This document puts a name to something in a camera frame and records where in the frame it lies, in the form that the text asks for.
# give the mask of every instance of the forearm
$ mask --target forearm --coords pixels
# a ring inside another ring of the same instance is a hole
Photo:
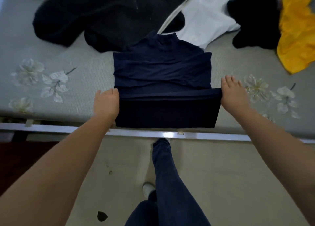
[[[65,225],[111,122],[92,117],[38,160],[0,198],[1,224]]]
[[[314,151],[253,109],[234,117],[308,221],[315,224]]]

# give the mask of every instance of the person's right arm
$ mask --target person's right arm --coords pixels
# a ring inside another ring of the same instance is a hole
[[[250,108],[240,81],[221,80],[222,106],[246,131],[258,153],[291,195],[309,224],[315,225],[315,152]]]

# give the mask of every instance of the blue pants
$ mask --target blue pants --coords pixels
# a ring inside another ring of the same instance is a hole
[[[211,226],[176,170],[169,142],[153,144],[156,192],[142,201],[125,226]]]

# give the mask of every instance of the person's left arm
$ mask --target person's left arm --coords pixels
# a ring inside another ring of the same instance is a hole
[[[118,112],[118,90],[98,91],[94,116],[51,148],[1,196],[1,225],[65,225],[100,143]]]

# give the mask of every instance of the yellow cloth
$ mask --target yellow cloth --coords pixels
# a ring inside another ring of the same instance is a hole
[[[278,57],[293,74],[315,61],[315,14],[308,7],[311,0],[282,0]]]

